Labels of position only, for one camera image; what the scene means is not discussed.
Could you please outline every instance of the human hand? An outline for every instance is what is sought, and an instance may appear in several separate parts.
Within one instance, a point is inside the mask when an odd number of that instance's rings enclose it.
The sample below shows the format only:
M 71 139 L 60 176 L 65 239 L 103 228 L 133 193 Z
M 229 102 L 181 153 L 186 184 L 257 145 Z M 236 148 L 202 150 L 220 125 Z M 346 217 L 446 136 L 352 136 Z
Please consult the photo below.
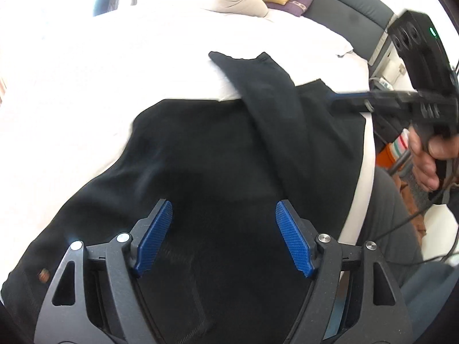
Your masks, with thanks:
M 409 128 L 409 149 L 413 155 L 413 174 L 425 191 L 437 190 L 440 180 L 437 176 L 435 159 L 445 161 L 459 155 L 459 135 L 450 139 L 434 136 L 429 141 L 429 152 L 422 149 L 421 139 L 411 126 Z

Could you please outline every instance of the black cloth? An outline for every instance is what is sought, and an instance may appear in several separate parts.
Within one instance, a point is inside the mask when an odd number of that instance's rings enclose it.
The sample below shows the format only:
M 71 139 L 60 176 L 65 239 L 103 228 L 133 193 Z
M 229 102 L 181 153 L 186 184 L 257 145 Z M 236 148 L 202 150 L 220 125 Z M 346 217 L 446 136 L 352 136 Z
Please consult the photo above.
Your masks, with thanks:
M 322 81 L 295 89 L 265 54 L 219 65 L 242 100 L 163 100 L 142 112 L 118 161 L 29 245 L 1 291 L 29 337 L 49 285 L 40 271 L 53 276 L 70 243 L 108 242 L 167 198 L 171 227 L 139 280 L 166 342 L 283 342 L 309 280 L 278 230 L 276 202 L 291 199 L 319 232 L 337 237 L 360 173 L 365 120 L 333 118 Z M 290 136 L 296 128 L 301 135 Z
M 0 343 L 33 344 L 23 331 L 15 324 L 0 302 Z

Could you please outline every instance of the metal screw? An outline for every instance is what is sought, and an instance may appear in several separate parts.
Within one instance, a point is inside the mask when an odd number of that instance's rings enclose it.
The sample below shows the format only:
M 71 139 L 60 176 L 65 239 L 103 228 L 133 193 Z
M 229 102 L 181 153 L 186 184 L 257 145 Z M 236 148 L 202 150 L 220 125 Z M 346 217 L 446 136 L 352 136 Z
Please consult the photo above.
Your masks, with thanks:
M 128 233 L 118 234 L 118 236 L 116 237 L 116 240 L 120 243 L 127 242 L 129 240 L 129 234 Z
M 72 251 L 78 251 L 81 247 L 83 247 L 83 242 L 80 240 L 77 240 L 70 245 L 70 249 Z
M 374 251 L 376 249 L 376 243 L 375 242 L 372 242 L 372 241 L 368 241 L 365 246 L 367 246 L 367 248 L 370 250 L 370 251 Z
M 322 233 L 318 235 L 318 240 L 322 243 L 328 243 L 329 241 L 331 241 L 331 236 Z

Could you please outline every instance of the textured blue pad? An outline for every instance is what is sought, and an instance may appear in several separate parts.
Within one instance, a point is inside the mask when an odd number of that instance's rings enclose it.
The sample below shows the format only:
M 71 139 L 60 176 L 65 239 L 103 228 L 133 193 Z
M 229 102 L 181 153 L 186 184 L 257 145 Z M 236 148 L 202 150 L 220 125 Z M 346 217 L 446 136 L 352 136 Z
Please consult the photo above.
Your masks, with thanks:
M 137 262 L 133 268 L 137 277 L 141 277 L 144 271 L 151 268 L 171 221 L 172 204 L 165 201 L 137 248 Z
M 310 277 L 314 272 L 310 248 L 298 230 L 292 215 L 282 202 L 278 202 L 276 205 L 276 222 L 295 266 L 306 277 Z

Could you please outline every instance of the bed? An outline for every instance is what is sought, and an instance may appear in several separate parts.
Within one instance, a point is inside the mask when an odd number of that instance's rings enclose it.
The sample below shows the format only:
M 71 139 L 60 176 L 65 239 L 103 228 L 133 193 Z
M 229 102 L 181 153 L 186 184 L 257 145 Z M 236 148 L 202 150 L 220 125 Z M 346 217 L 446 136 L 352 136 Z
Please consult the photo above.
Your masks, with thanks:
M 301 18 L 171 2 L 167 9 L 139 4 L 57 32 L 24 66 L 21 82 L 10 84 L 0 107 L 0 280 L 68 198 L 118 159 L 141 111 L 165 98 L 239 97 L 209 51 L 234 58 L 267 52 L 295 85 L 320 78 L 335 92 L 367 90 L 392 17 L 379 0 L 314 0 Z M 357 240 L 373 182 L 372 122 L 365 118 L 343 243 Z

